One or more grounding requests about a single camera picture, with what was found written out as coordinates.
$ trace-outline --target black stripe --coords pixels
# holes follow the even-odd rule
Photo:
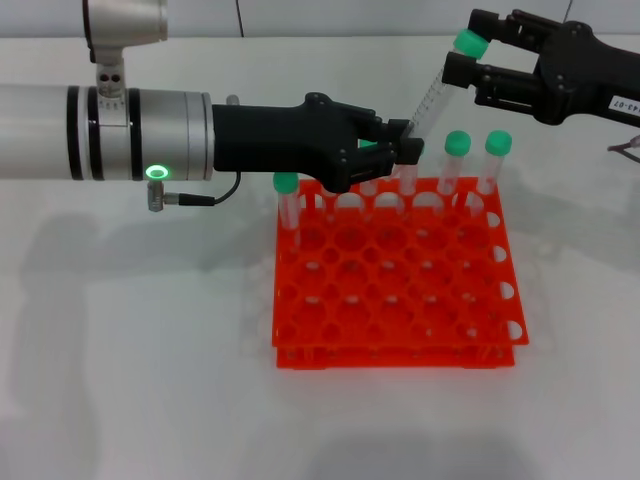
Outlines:
[[[129,132],[131,135],[131,178],[142,180],[142,126],[140,122],[140,90],[129,89]]]
[[[98,90],[91,87],[87,95],[87,121],[89,123],[89,163],[94,180],[104,180],[102,151],[100,149],[100,120],[98,118]]]
[[[89,21],[89,0],[82,0],[82,23],[84,24],[84,38],[87,39],[87,47],[89,47],[89,59],[91,63],[96,63],[96,57],[93,52],[93,42],[91,41],[91,22]]]
[[[78,93],[80,87],[70,86],[67,90],[67,151],[71,178],[83,180],[80,165],[80,145],[78,143]]]

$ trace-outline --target green cap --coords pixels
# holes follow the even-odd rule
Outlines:
[[[504,157],[511,151],[512,143],[511,135],[503,130],[495,130],[487,137],[484,148],[492,155]]]
[[[274,173],[273,188],[276,192],[287,195],[298,190],[298,174],[297,173]]]
[[[473,33],[471,30],[465,29],[460,30],[460,33],[453,42],[453,46],[456,50],[460,50],[467,57],[480,60],[484,55],[484,52],[489,48],[489,42],[477,33]]]
[[[447,135],[444,151],[454,157],[464,157],[471,150],[471,137],[467,132],[455,130]]]

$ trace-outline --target robotic arm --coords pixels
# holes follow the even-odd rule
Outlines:
[[[586,113],[640,127],[640,55],[599,41],[591,27],[557,23],[514,10],[505,20],[474,10],[469,29],[539,55],[533,73],[523,73],[449,53],[443,82],[476,87],[476,103],[532,115],[559,125]]]
[[[147,179],[158,211],[164,203],[215,204],[197,196],[166,202],[165,179],[299,172],[342,193],[389,175],[394,164],[418,162],[422,140],[402,136],[408,120],[385,123],[321,93],[277,108],[127,88],[122,51],[166,40],[166,0],[83,0],[83,17],[96,85],[0,86],[0,178]],[[359,148],[359,139],[377,144]]]

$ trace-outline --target white table surface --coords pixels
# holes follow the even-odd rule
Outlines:
[[[128,52],[127,80],[218,103],[322,91],[407,117],[450,41],[172,40]],[[492,45],[486,61],[535,57]],[[0,41],[0,82],[92,78],[82,40]],[[459,92],[423,174],[456,128],[471,170],[490,130],[514,136],[500,188],[532,345],[513,369],[277,370],[267,175],[224,206],[162,214],[139,184],[0,183],[0,479],[636,477],[640,166],[605,150],[637,131],[545,127]]]

